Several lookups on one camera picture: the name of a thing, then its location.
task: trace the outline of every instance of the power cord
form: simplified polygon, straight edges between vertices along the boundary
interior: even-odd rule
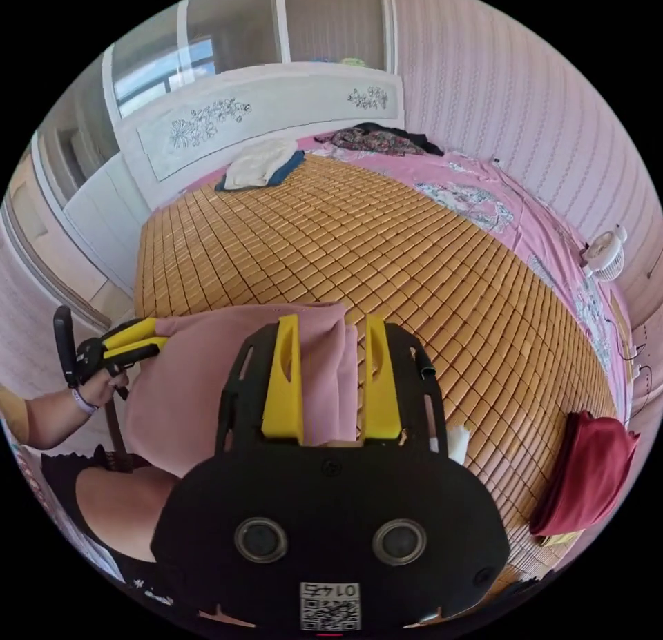
[[[645,364],[641,368],[642,369],[649,369],[649,385],[648,385],[649,389],[647,389],[647,395],[644,399],[644,403],[640,406],[640,409],[635,414],[631,415],[631,417],[628,420],[629,422],[631,421],[631,419],[633,419],[633,417],[637,417],[642,412],[642,410],[644,410],[644,408],[647,406],[647,403],[649,402],[649,394],[651,394],[651,387],[653,386],[653,380],[652,380],[652,375],[653,374],[651,372],[651,366],[649,364]]]
[[[635,348],[635,355],[633,357],[624,357],[624,355],[619,351],[619,342],[621,340],[619,336],[619,331],[617,330],[617,325],[610,319],[610,318],[605,318],[606,322],[609,322],[614,328],[615,328],[615,336],[617,337],[617,354],[625,361],[625,362],[632,362],[636,357],[642,354],[642,351],[646,347],[646,343],[643,343],[642,345],[638,345]]]

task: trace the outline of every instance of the pink cloth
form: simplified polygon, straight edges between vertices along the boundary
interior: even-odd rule
[[[357,330],[333,304],[228,307],[157,320],[170,337],[143,362],[126,404],[130,448],[176,476],[214,453],[221,392],[244,340],[280,316],[299,315],[304,440],[356,440]]]

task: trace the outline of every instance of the qr code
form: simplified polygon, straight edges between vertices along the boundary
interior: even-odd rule
[[[301,628],[305,631],[357,631],[361,603],[357,583],[301,583]]]

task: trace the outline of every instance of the hand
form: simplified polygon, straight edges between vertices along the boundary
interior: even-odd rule
[[[104,406],[115,393],[118,387],[126,387],[129,384],[129,378],[123,371],[118,376],[112,376],[106,369],[95,373],[78,392],[86,403]]]

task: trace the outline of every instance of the black shorts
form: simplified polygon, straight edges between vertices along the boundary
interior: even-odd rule
[[[134,454],[131,456],[134,468],[150,465],[139,456]],[[104,451],[101,445],[97,447],[91,458],[78,454],[66,454],[64,456],[42,454],[41,456],[41,470],[44,478],[57,500],[62,504],[65,513],[83,534],[108,550],[127,587],[133,590],[133,593],[141,594],[145,599],[150,599],[151,603],[158,603],[164,608],[178,608],[176,601],[170,595],[171,588],[169,584],[164,580],[159,567],[155,563],[134,559],[114,550],[96,536],[85,522],[76,499],[76,480],[78,475],[89,467],[103,467],[112,472],[118,470],[115,466],[115,454]]]

